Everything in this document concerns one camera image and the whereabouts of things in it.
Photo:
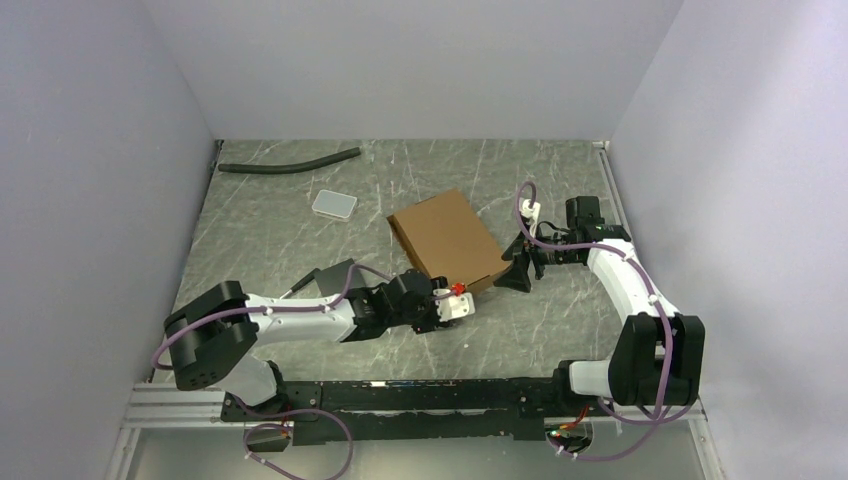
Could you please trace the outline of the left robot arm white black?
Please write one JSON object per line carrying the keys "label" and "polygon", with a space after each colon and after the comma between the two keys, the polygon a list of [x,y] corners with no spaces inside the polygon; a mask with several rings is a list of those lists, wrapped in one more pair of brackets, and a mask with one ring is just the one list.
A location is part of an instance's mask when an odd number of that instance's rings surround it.
{"label": "left robot arm white black", "polygon": [[281,369],[255,357],[255,349],[291,341],[368,341],[403,326],[429,333],[476,310],[463,284],[411,269],[376,286],[356,286],[353,277],[362,269],[353,264],[341,291],[319,298],[263,297],[224,281],[166,318],[151,363],[171,371],[181,391],[217,386],[272,420],[285,411],[288,394]]}

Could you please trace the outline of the brown cardboard paper box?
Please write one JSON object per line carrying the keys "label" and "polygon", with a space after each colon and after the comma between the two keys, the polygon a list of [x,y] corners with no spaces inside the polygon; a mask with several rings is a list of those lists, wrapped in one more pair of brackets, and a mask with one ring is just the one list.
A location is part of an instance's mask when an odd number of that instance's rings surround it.
{"label": "brown cardboard paper box", "polygon": [[458,189],[387,217],[410,264],[429,277],[462,283],[473,294],[492,287],[510,267],[489,229]]}

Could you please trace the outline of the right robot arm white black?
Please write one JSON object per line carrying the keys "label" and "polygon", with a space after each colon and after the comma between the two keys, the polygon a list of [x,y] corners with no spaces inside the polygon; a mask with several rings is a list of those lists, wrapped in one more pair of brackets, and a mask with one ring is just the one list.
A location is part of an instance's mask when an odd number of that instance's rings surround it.
{"label": "right robot arm white black", "polygon": [[495,282],[528,293],[547,267],[580,264],[597,277],[615,307],[621,331],[613,352],[604,360],[561,362],[550,391],[553,406],[574,415],[595,398],[652,407],[649,416],[658,420],[666,407],[693,405],[706,336],[703,322],[664,297],[626,229],[601,216],[598,198],[574,197],[566,207],[566,227],[543,235],[539,202],[516,200],[520,232],[503,254],[510,267]]}

